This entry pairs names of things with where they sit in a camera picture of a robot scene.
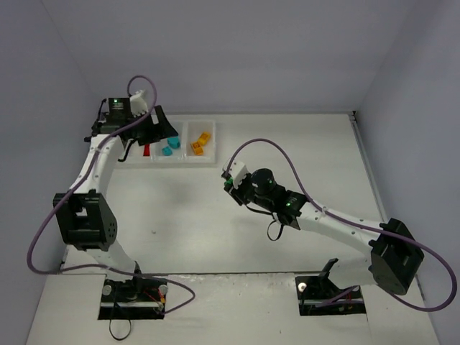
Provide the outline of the cyan round lego brick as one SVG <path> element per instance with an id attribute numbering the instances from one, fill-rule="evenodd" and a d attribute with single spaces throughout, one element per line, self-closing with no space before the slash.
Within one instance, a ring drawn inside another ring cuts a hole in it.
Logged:
<path id="1" fill-rule="evenodd" d="M 179 137 L 170 137 L 170 138 L 167 139 L 167 143 L 174 150 L 178 150 L 181 147 Z"/>

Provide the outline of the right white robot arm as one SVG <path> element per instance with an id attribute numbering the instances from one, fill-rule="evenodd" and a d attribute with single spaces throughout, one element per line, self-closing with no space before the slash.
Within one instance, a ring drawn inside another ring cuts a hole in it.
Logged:
<path id="1" fill-rule="evenodd" d="M 387 223 L 360 221 L 345 224 L 317 209 L 305 195 L 277 184 L 267 168 L 253 173 L 245 167 L 223 172 L 224 190 L 240 205 L 257 205 L 282 229 L 290 227 L 326 236 L 360 252 L 354 259 L 332 254 L 320 273 L 326 282 L 345 290 L 354 285 L 376 285 L 394 295 L 406 295 L 424 254 L 409 244 L 413 237 L 397 219 Z"/>

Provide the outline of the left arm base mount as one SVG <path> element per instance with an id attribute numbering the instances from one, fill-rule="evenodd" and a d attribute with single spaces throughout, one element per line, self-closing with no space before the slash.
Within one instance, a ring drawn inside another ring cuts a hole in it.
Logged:
<path id="1" fill-rule="evenodd" d="M 167 283 L 157 279 L 133 278 L 124 282 L 105 279 L 98 320 L 162 320 L 167 292 Z"/>

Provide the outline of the cyan lego brick stack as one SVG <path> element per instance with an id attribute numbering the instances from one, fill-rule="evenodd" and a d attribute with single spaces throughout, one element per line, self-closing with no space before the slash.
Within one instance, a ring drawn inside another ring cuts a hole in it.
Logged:
<path id="1" fill-rule="evenodd" d="M 172 149 L 169 147 L 169 146 L 166 146 L 166 147 L 163 147 L 161 149 L 161 153 L 163 156 L 165 157 L 169 157 L 169 156 L 172 156 L 173 155 L 173 151 Z"/>

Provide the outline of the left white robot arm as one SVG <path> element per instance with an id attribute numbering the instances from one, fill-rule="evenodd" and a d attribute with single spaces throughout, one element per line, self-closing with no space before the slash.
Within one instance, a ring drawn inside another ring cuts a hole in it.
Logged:
<path id="1" fill-rule="evenodd" d="M 108 280 L 131 282 L 141 270 L 117 240 L 117 220 L 106 200 L 109 181 L 129 144 L 152 144 L 178 132 L 160 105 L 150 115 L 139 94 L 108 98 L 107 104 L 109 110 L 99 115 L 86 138 L 90 149 L 80 175 L 52 203 L 64 243 L 91 256 Z"/>

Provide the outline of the small red lego brick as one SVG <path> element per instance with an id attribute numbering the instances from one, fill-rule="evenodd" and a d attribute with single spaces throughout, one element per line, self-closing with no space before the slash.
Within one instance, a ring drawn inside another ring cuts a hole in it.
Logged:
<path id="1" fill-rule="evenodd" d="M 143 151 L 143 156 L 144 157 L 149 157 L 151 154 L 150 154 L 150 144 L 146 144 L 144 146 L 144 151 Z"/>

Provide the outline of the yellow round lego brick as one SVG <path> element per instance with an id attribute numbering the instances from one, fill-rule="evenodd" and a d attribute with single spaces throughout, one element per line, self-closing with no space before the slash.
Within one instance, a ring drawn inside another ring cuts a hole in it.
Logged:
<path id="1" fill-rule="evenodd" d="M 210 138 L 211 138 L 210 133 L 203 132 L 198 138 L 198 143 L 200 144 L 200 146 L 206 146 L 207 143 L 209 142 Z"/>

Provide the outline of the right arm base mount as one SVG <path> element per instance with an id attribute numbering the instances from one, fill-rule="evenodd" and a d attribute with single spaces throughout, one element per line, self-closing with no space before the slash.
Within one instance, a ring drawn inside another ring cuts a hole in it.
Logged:
<path id="1" fill-rule="evenodd" d="M 348 316 L 366 314 L 359 286 L 338 288 L 326 277 L 296 276 L 300 316 Z"/>

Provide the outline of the yellow black striped lego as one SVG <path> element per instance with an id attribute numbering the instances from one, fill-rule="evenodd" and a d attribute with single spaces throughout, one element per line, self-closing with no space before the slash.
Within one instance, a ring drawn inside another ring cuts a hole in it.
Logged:
<path id="1" fill-rule="evenodd" d="M 204 153 L 203 147 L 200 146 L 200 144 L 198 143 L 198 141 L 196 141 L 196 142 L 191 142 L 191 143 L 190 143 L 190 147 L 191 147 L 191 149 L 192 149 L 192 151 L 193 151 L 193 154 L 194 154 L 195 156 L 201 156 L 201 155 L 203 155 L 203 153 Z"/>

